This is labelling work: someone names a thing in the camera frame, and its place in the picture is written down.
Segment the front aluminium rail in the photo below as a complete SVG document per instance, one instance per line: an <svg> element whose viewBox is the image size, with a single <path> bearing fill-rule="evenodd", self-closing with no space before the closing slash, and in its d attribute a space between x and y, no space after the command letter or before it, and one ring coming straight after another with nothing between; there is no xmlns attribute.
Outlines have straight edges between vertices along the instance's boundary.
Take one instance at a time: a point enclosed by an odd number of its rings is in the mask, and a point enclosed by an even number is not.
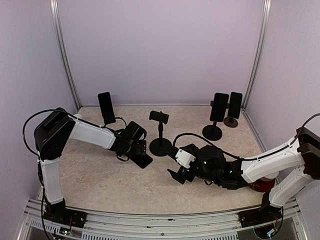
<svg viewBox="0 0 320 240"><path fill-rule="evenodd" d="M41 220L41 203L29 200L17 240L45 239L42 227L57 239L67 240L239 240L255 239L255 231L268 225L243 227L241 209L194 214L129 214L86 210L84 227L73 226L70 235L59 233L65 225Z"/></svg>

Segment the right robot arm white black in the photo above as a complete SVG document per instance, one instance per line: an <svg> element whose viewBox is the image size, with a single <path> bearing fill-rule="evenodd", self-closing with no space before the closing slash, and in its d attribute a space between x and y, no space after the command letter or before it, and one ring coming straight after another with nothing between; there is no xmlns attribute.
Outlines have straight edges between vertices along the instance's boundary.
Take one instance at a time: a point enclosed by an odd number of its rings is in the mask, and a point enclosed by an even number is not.
<svg viewBox="0 0 320 240"><path fill-rule="evenodd" d="M237 190L258 180L274 180L279 172L292 168L290 174L263 195L262 206L256 210L256 218L266 222L276 209L294 197L299 191L320 178L320 137L302 125L296 135L287 142L259 155L242 158L230 154L208 142L198 148L194 144L183 147L173 145L168 156L180 166L177 172L169 170L180 184L192 182L195 177L206 185L215 184L228 190Z"/></svg>

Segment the left aluminium frame post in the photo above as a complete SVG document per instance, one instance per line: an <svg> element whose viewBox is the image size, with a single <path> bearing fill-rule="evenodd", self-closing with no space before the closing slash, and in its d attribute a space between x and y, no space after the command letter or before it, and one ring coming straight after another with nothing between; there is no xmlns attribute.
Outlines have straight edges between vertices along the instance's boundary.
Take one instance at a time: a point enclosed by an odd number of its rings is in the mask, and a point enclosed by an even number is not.
<svg viewBox="0 0 320 240"><path fill-rule="evenodd" d="M49 4L50 4L50 10L52 15L55 35L57 39L57 44L58 44L60 57L62 61L62 66L66 76L66 82L68 84L74 106L76 110L79 111L80 108L82 107L82 104L81 104L81 101L76 89L76 85L73 79L73 75L72 75L72 71L71 71L71 67L68 59L67 49L65 46L62 23L61 23L60 12L59 12L59 3L57 0L50 0Z"/></svg>

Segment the black phone blue edge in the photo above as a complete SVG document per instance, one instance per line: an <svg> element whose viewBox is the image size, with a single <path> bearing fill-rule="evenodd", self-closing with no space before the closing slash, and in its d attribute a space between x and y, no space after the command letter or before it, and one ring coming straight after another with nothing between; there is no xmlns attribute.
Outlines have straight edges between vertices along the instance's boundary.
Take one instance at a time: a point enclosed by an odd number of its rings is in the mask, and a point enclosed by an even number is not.
<svg viewBox="0 0 320 240"><path fill-rule="evenodd" d="M113 124L116 122L116 117L113 109L111 94L102 92L97 95L101 115L105 125Z"/></svg>
<svg viewBox="0 0 320 240"><path fill-rule="evenodd" d="M227 116L238 119L241 112L243 94L231 92Z"/></svg>

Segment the aluminium frame post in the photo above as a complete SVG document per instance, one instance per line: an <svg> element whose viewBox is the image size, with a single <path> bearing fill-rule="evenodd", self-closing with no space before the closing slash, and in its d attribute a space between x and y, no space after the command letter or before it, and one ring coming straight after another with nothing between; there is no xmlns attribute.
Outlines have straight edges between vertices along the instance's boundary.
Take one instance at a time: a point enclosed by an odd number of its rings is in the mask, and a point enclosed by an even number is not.
<svg viewBox="0 0 320 240"><path fill-rule="evenodd" d="M58 44L60 57L62 61L62 66L66 76L66 82L68 84L74 106L76 110L79 111L80 108L82 107L82 104L81 104L81 101L76 89L76 85L73 79L73 75L72 75L72 71L71 71L71 67L68 59L67 49L65 46L62 23L61 23L60 12L59 12L59 3L57 0L50 0L49 4L50 4L50 10L52 15L55 35L57 39L57 44Z"/></svg>
<svg viewBox="0 0 320 240"><path fill-rule="evenodd" d="M263 55L263 49L265 44L265 38L267 35L268 30L268 24L269 24L269 18L270 18L270 11L271 11L271 0L265 0L263 5L263 12L262 12L262 18L261 18L261 24L259 29L259 35L258 35L258 41L256 46L256 51L254 55L253 65L249 76L249 82L247 85L247 89L244 95L243 103L242 103L242 109L245 111L246 108L249 105L250 98L253 93L254 84L256 82L256 77L259 70L259 65L261 62L261 58Z"/></svg>

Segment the red floral plate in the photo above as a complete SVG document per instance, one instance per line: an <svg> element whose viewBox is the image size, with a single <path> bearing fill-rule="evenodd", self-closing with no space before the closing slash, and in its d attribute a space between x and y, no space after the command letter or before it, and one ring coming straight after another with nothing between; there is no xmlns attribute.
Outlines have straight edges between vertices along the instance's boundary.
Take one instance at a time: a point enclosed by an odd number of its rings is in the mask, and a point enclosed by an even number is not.
<svg viewBox="0 0 320 240"><path fill-rule="evenodd" d="M249 184L249 186L257 192L260 193L266 193L270 191L275 186L275 180L272 179L271 181L263 181L261 179L258 179L255 182L252 182Z"/></svg>

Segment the light blue white cup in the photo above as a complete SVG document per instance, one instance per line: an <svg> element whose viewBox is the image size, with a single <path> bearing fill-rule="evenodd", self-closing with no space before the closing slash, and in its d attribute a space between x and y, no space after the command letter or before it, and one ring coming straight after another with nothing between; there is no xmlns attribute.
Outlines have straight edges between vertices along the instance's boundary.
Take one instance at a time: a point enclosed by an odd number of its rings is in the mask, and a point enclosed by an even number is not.
<svg viewBox="0 0 320 240"><path fill-rule="evenodd" d="M73 116L77 119L82 119L82 116L80 114L74 114Z"/></svg>

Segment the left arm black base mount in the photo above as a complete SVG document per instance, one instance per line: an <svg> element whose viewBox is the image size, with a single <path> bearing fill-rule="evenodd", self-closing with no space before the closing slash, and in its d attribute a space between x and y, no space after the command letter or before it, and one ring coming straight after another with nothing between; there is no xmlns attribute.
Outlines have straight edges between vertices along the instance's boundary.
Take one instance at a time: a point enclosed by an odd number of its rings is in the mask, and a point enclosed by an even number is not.
<svg viewBox="0 0 320 240"><path fill-rule="evenodd" d="M69 208L56 209L53 211L46 210L43 218L54 223L83 229L87 219L87 213Z"/></svg>

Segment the right aluminium frame post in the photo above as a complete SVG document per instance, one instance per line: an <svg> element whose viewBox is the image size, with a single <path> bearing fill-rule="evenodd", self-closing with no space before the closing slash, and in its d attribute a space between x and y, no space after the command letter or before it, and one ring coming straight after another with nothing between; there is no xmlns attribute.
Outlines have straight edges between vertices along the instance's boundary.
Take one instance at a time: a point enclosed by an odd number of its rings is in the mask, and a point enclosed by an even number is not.
<svg viewBox="0 0 320 240"><path fill-rule="evenodd" d="M259 35L258 35L258 41L256 46L256 51L254 55L253 65L249 76L249 82L247 85L247 89L244 95L243 103L242 103L242 109L245 111L246 108L249 105L250 98L253 93L254 84L256 82L256 77L259 70L259 65L261 62L261 58L263 55L263 49L265 44L265 38L267 35L268 30L268 24L269 24L269 18L270 18L270 11L271 11L271 0L265 0L263 5L263 12L262 12L262 18L261 18L261 24L259 29Z"/></svg>

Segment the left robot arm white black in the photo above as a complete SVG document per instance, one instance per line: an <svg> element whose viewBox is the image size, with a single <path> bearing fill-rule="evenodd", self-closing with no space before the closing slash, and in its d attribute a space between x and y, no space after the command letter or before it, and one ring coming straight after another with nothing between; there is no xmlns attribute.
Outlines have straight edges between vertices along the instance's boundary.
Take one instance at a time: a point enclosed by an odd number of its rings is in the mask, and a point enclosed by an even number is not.
<svg viewBox="0 0 320 240"><path fill-rule="evenodd" d="M38 178L46 202L46 219L61 223L70 218L61 190L59 162L68 140L99 146L114 152L122 162L133 161L141 169L152 163L147 154L147 132L131 121L125 128L114 130L82 119L58 107L35 128L34 141Z"/></svg>

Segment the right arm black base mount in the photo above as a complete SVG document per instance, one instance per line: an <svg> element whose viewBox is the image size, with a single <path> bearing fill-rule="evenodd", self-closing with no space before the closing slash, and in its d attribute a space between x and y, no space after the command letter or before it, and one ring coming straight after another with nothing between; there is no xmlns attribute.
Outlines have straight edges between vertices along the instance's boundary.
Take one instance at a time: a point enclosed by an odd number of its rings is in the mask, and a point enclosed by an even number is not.
<svg viewBox="0 0 320 240"><path fill-rule="evenodd" d="M260 225L282 218L281 210L261 211L257 209L245 210L238 213L239 221L242 228Z"/></svg>

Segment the black pole phone stand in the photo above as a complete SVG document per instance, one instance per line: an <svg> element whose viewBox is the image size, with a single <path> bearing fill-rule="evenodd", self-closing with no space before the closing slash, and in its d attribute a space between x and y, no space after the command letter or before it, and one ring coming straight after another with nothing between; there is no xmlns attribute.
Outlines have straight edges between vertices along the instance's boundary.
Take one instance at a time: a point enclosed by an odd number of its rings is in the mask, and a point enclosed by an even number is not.
<svg viewBox="0 0 320 240"><path fill-rule="evenodd" d="M169 115L162 111L152 110L149 114L149 120L158 122L159 137L155 138L149 144L150 152L157 157L164 157L168 154L169 149L172 147L172 143L163 137L164 125L168 123Z"/></svg>
<svg viewBox="0 0 320 240"><path fill-rule="evenodd" d="M211 112L210 112L210 117L209 120L213 122L212 125L206 125L202 129L202 135L210 141L218 141L222 138L222 130L217 126L217 122L214 121L214 101L210 101L210 106L211 106Z"/></svg>

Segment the grey round-base phone stand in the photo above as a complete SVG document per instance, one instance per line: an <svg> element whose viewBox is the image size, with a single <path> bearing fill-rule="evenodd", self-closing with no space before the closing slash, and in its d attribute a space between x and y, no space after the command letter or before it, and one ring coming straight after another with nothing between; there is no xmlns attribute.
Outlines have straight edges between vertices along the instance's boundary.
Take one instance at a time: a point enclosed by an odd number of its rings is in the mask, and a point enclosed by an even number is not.
<svg viewBox="0 0 320 240"><path fill-rule="evenodd" d="M229 128L236 128L239 124L236 118L229 116L224 118L223 123Z"/></svg>

